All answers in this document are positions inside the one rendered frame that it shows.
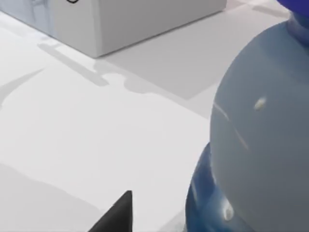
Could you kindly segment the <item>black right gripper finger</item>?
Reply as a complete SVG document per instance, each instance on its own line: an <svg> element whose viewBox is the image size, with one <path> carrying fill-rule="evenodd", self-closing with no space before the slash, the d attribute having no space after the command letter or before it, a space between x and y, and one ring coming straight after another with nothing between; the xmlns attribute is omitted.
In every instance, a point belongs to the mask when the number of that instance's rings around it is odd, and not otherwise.
<svg viewBox="0 0 309 232"><path fill-rule="evenodd" d="M127 190L88 232L132 232L132 191Z"/></svg>

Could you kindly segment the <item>blue and grey bottle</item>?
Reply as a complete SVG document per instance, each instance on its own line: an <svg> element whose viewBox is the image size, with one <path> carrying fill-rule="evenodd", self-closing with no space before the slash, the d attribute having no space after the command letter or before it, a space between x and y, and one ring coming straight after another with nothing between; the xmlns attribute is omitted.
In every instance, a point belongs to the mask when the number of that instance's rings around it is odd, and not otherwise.
<svg viewBox="0 0 309 232"><path fill-rule="evenodd" d="M235 57L185 205L187 232L309 232L309 0Z"/></svg>

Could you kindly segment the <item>pale microwave oven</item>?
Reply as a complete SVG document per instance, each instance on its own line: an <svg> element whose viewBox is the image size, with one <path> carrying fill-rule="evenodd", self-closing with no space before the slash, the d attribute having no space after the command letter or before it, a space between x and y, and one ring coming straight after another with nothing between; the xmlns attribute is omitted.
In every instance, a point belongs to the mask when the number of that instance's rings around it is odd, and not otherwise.
<svg viewBox="0 0 309 232"><path fill-rule="evenodd" d="M227 0L0 0L0 11L97 58L224 10Z"/></svg>

